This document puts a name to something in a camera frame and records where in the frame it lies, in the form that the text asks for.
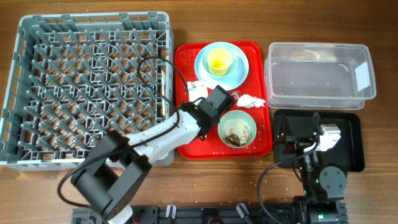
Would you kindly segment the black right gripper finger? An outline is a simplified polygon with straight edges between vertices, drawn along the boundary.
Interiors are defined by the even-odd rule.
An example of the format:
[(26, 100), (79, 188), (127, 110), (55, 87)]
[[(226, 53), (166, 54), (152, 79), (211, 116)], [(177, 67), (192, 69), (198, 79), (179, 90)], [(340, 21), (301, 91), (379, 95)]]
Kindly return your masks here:
[(277, 140), (285, 140), (285, 135), (287, 134), (287, 121), (284, 113), (279, 116), (279, 127), (277, 130)]
[(323, 120), (318, 112), (313, 114), (313, 131), (315, 134), (323, 134), (322, 125), (324, 125)]

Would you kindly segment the red snack wrapper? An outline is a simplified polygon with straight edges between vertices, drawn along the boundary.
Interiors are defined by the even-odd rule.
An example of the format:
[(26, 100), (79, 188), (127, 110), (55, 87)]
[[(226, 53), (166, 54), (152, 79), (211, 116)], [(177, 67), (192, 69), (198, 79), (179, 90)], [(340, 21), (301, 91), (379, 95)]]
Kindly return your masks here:
[(241, 97), (241, 92), (240, 92), (239, 90), (238, 90), (238, 91), (234, 91), (234, 92), (231, 93), (231, 96), (232, 96), (236, 101), (238, 101), (239, 98)]

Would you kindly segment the white tissue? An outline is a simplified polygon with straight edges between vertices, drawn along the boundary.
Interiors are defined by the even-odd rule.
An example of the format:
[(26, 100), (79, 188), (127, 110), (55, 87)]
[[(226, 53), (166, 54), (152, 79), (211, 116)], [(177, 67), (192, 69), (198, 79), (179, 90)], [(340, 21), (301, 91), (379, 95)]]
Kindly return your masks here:
[(260, 108), (264, 107), (266, 101), (254, 96), (244, 94), (239, 97), (236, 105), (242, 108)]

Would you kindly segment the white plastic spoon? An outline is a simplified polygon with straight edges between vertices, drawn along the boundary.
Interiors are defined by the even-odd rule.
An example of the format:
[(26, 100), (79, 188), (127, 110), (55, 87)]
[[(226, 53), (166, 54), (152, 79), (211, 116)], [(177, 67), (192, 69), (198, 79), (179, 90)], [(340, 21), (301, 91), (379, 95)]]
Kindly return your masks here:
[[(161, 71), (161, 95), (165, 96), (165, 72), (163, 70)], [(161, 115), (165, 117), (166, 115), (166, 101), (162, 99), (162, 113)]]

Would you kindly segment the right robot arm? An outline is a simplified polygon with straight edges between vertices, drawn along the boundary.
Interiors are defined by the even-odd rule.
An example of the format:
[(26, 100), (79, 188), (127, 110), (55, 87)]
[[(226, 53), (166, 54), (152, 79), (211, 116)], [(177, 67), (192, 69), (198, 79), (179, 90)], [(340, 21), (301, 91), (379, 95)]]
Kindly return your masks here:
[(338, 202), (344, 199), (346, 172), (333, 164), (323, 164), (318, 155), (333, 148), (341, 138), (335, 124), (325, 124), (315, 112), (312, 135), (293, 134), (285, 114), (280, 115), (280, 128), (275, 140), (283, 145), (283, 153), (291, 157), (281, 164), (298, 165), (296, 176), (301, 180), (303, 196), (294, 197), (289, 208), (290, 223), (340, 223)]

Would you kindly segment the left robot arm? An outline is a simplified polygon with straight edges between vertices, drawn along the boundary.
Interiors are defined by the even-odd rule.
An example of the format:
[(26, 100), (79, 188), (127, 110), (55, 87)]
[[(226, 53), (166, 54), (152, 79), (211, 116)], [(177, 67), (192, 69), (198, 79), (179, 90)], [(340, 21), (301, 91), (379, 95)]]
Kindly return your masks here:
[(72, 185), (104, 221), (125, 223), (132, 216), (129, 203), (155, 162), (179, 146), (205, 140), (234, 102), (216, 86), (207, 97), (182, 103), (153, 128), (129, 136), (109, 132), (72, 170)]

